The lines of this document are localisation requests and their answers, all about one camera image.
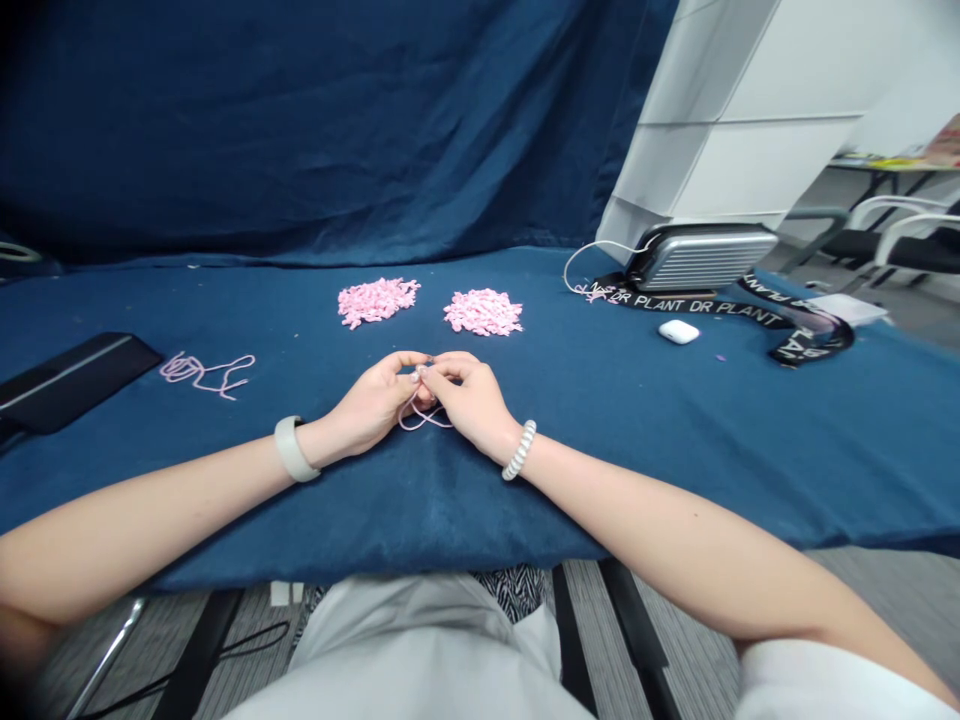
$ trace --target silver mini suitcase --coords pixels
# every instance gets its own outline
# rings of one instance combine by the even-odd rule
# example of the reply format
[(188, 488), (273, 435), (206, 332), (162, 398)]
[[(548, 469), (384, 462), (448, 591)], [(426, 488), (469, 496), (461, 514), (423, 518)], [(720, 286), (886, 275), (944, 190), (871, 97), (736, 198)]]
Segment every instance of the silver mini suitcase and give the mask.
[(627, 266), (637, 292), (719, 290), (746, 275), (777, 244), (763, 225), (659, 225), (648, 230)]

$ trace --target white sleeve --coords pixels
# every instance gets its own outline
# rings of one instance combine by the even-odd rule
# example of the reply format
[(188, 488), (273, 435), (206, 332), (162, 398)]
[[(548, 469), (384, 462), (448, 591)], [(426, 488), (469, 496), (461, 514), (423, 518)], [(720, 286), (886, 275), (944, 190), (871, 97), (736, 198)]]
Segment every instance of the white sleeve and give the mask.
[(770, 640), (744, 653), (736, 720), (960, 720), (906, 678), (846, 650)]

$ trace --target floor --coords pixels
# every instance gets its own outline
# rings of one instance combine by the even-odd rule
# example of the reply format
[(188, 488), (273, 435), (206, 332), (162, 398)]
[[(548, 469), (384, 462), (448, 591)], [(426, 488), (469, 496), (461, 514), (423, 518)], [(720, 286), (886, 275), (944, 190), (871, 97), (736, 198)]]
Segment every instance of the floor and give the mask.
[[(789, 247), (777, 248), (764, 267), (778, 268), (791, 252)], [(798, 282), (817, 280), (835, 287), (849, 278), (849, 271), (819, 258), (791, 276)], [(960, 352), (960, 308), (956, 305), (899, 285), (864, 288), (857, 295), (883, 304), (893, 322), (906, 332)], [(814, 552), (811, 556), (860, 592), (960, 694), (960, 561), (926, 553), (859, 548)], [(650, 717), (596, 564), (576, 561), (566, 567), (600, 717)], [(637, 584), (670, 660), (667, 676), (682, 717), (732, 717), (737, 664), (729, 640), (692, 620), (642, 582)], [(204, 598), (191, 594), (151, 600), (133, 641), (122, 651), (87, 712), (104, 708), (169, 672), (199, 617)], [(77, 628), (61, 645), (37, 688), (44, 717), (66, 715), (123, 623), (129, 605), (129, 600), (117, 603)], [(268, 588), (253, 588), (245, 596), (228, 642), (276, 622), (295, 623), (298, 613), (297, 607), (270, 607)], [(222, 662), (197, 717), (222, 717), (282, 675), (292, 634), (261, 653)], [(274, 637), (276, 632), (259, 642)], [(110, 717), (149, 718), (155, 703), (156, 696), (150, 697)]]

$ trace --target beaded bracelet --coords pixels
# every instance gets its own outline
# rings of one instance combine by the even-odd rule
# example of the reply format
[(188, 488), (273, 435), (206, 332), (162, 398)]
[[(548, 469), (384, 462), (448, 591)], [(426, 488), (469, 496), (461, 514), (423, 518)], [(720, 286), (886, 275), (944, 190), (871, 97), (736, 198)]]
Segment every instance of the beaded bracelet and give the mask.
[(533, 436), (536, 435), (536, 433), (537, 423), (533, 420), (527, 420), (523, 424), (523, 437), (520, 438), (520, 447), (517, 448), (513, 460), (510, 461), (503, 469), (503, 473), (501, 473), (503, 479), (507, 482), (513, 480), (520, 473), (520, 469), (527, 459), (527, 453), (530, 452), (530, 443), (533, 442)]

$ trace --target pink cord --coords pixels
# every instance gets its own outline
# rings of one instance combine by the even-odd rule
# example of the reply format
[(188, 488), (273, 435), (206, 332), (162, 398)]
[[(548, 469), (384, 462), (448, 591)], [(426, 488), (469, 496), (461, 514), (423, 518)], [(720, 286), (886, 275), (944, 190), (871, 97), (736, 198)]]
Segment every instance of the pink cord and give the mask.
[[(424, 415), (422, 412), (420, 412), (420, 410), (417, 408), (417, 406), (413, 404), (413, 401), (416, 400), (416, 399), (417, 399), (417, 393), (416, 393), (416, 391), (414, 391), (413, 395), (410, 396), (410, 399), (407, 400), (406, 404), (405, 404), (402, 408), (400, 408), (400, 412), (397, 413), (397, 425), (399, 425), (400, 427), (402, 427), (404, 430), (419, 430), (420, 428), (423, 427), (423, 424), (424, 424), (424, 423), (428, 423), (428, 422), (433, 423), (433, 424), (436, 425), (437, 427), (443, 427), (443, 428), (452, 428), (452, 427), (453, 427), (453, 425), (447, 425), (446, 423), (442, 423), (442, 422), (440, 422), (439, 420), (434, 420), (434, 419), (433, 419), (433, 416), (434, 416), (434, 415), (436, 415), (438, 412), (440, 412), (441, 410), (443, 410), (443, 406), (442, 406), (442, 405), (437, 405), (437, 407), (435, 407), (435, 408), (433, 409), (433, 412), (431, 412), (429, 415)], [(417, 423), (416, 425), (414, 425), (413, 427), (407, 427), (406, 425), (403, 424), (403, 413), (406, 411), (406, 409), (407, 409), (408, 407), (412, 407), (412, 408), (413, 408), (413, 411), (414, 411), (417, 415), (419, 415), (420, 417), (423, 418), (423, 420), (421, 420), (420, 422), (418, 422), (418, 423)]]
[[(212, 368), (205, 368), (203, 363), (197, 360), (192, 355), (184, 357), (186, 353), (181, 352), (176, 357), (170, 358), (167, 363), (160, 368), (160, 374), (166, 379), (169, 383), (180, 382), (181, 380), (187, 380), (194, 375), (196, 379), (193, 381), (193, 386), (197, 390), (209, 390), (210, 392), (217, 393), (220, 397), (226, 400), (236, 400), (236, 398), (230, 397), (227, 395), (228, 390), (233, 390), (238, 388), (241, 385), (246, 385), (248, 380), (239, 380), (238, 382), (228, 385), (227, 382), (230, 379), (230, 373), (234, 370), (242, 370), (253, 365), (257, 359), (253, 355), (244, 355), (242, 358), (237, 358), (232, 363), (227, 363), (226, 365), (215, 365)], [(249, 358), (250, 362), (246, 365), (240, 365), (239, 363), (244, 362)], [(203, 376), (208, 372), (213, 372), (214, 370), (223, 370), (227, 368), (227, 371), (223, 374), (223, 382), (218, 388), (207, 387), (206, 385), (201, 385), (200, 381), (203, 380)]]
[(600, 300), (600, 299), (606, 300), (611, 305), (619, 305), (620, 303), (618, 303), (616, 300), (612, 300), (611, 298), (607, 297), (607, 293), (611, 293), (616, 289), (617, 288), (614, 287), (613, 285), (608, 285), (605, 288), (602, 288), (602, 289), (598, 288), (596, 290), (591, 291), (590, 288), (587, 287), (586, 285), (577, 285), (574, 288), (574, 291), (583, 295), (584, 298), (586, 298), (586, 301), (591, 305), (593, 305), (594, 300)]

